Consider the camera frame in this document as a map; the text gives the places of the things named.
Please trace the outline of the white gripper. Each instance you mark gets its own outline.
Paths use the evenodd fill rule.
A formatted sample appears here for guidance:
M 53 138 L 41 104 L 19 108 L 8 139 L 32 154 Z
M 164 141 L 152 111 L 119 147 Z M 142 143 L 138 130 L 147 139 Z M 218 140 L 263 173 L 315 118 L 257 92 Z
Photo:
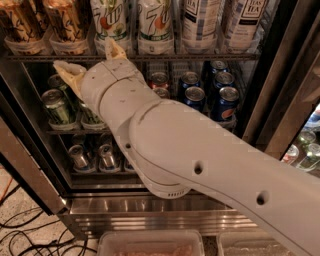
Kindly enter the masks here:
M 95 114 L 99 113 L 100 101 L 110 86 L 130 78 L 144 81 L 137 67 L 126 59 L 125 50 L 110 37 L 105 39 L 105 55 L 107 60 L 99 62 L 88 71 L 79 64 L 62 60 L 53 62 L 61 79 Z

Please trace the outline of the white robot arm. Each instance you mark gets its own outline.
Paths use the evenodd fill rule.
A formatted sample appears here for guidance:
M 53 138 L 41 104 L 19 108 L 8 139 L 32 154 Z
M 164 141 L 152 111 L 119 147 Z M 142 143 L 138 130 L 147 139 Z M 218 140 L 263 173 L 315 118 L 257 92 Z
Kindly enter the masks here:
M 199 111 L 160 98 L 112 39 L 90 69 L 54 68 L 110 128 L 145 186 L 162 198 L 196 190 L 238 210 L 296 256 L 320 255 L 318 178 L 257 150 Z

